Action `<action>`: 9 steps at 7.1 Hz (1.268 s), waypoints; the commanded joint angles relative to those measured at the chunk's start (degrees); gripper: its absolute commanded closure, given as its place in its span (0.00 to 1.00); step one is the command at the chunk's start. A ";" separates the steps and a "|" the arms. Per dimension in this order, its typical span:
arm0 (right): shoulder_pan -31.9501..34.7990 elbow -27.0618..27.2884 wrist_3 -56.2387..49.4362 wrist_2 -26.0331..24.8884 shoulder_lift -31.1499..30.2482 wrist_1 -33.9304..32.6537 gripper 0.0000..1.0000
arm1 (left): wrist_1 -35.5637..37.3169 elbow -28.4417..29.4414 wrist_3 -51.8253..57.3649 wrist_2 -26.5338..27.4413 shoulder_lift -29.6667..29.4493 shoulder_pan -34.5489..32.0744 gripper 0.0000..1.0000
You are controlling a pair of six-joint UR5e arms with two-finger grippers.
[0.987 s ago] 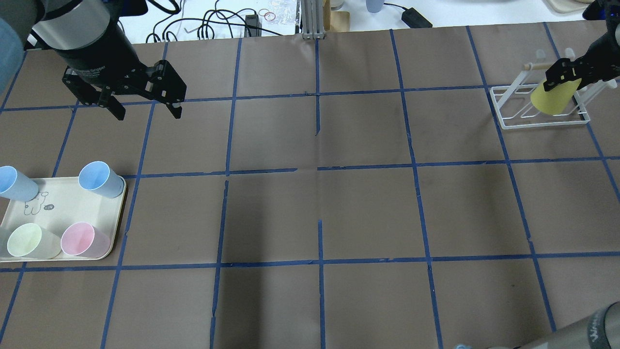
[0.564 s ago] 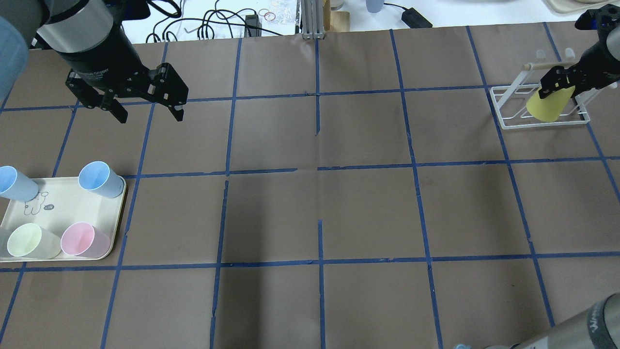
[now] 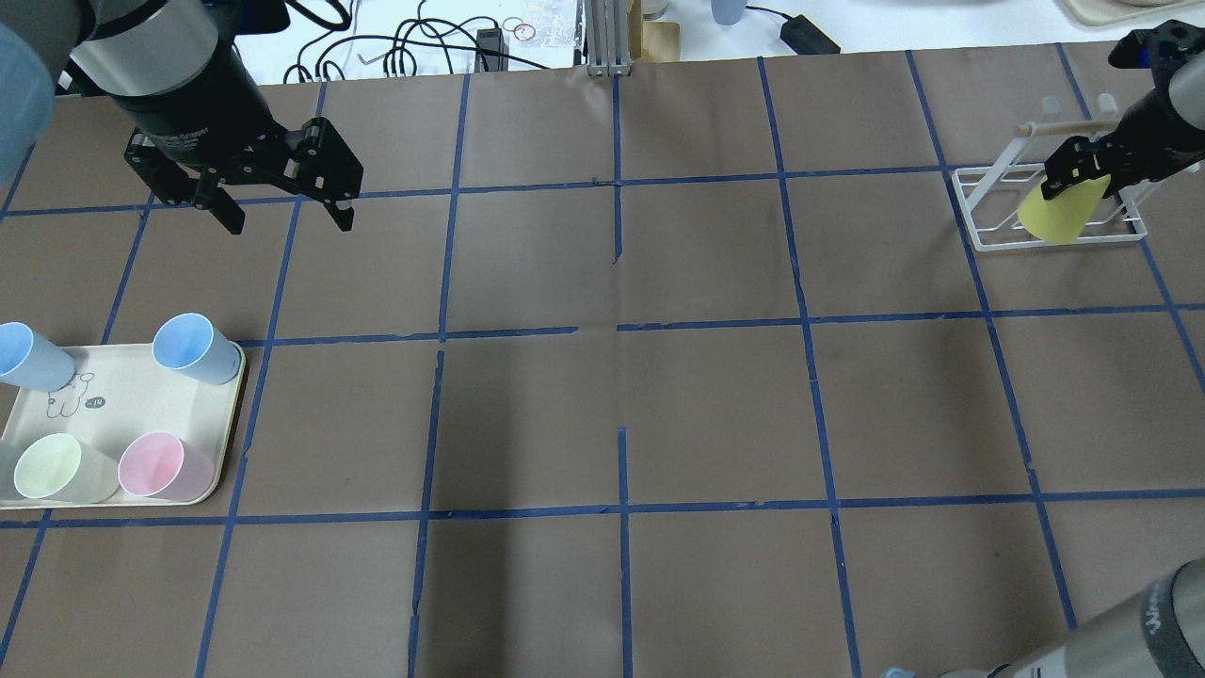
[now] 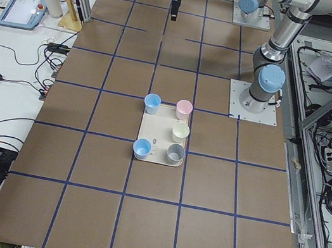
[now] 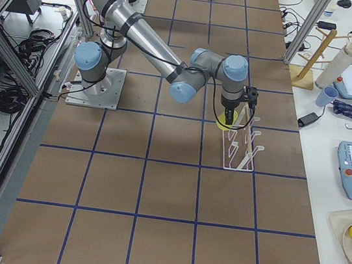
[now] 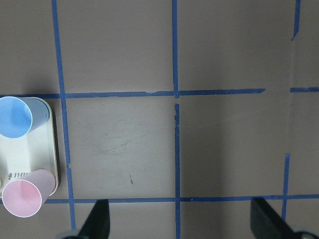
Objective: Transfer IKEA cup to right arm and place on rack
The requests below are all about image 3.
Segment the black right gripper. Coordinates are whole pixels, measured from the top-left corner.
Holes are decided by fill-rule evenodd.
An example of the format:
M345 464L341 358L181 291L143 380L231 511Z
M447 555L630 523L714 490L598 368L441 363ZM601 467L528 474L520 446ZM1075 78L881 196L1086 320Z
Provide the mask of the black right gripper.
M1204 158L1204 132L1185 120L1165 90L1151 90L1127 110L1118 125L1092 140L1072 135L1044 163L1040 185L1053 201L1084 182L1097 182L1103 197L1142 181L1166 179Z

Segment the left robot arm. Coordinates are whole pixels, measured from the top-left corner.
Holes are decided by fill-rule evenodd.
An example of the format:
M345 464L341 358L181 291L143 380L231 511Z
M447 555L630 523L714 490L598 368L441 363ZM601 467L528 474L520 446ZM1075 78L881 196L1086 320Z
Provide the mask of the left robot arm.
M2 181L12 182L55 110L57 79L81 76L133 120L125 163L161 204L211 212L242 232L230 185L271 185L353 226L362 160L331 120L276 120L235 48L274 34L296 1L5 1Z

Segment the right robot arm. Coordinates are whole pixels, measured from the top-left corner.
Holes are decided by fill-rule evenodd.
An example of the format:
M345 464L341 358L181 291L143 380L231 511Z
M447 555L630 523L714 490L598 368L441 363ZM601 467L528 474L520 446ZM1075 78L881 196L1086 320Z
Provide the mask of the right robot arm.
M1097 204L1152 187L1203 160L1203 72L1158 73L1153 90L1109 130L1087 124L1044 164L1044 179L1019 204L1019 224L1050 244L1072 243ZM989 670L991 677L1200 677L1203 561L1153 580L1041 652Z

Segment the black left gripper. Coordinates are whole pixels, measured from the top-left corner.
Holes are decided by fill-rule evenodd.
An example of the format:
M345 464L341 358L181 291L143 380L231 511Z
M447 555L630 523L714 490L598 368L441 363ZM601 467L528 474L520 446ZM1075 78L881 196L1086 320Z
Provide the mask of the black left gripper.
M202 64L172 86L143 94L112 93L135 130L124 158L163 204L210 212L241 235L245 212L229 185L271 185L322 202L340 232L354 226L364 166L331 120L288 130L242 65L217 40Z

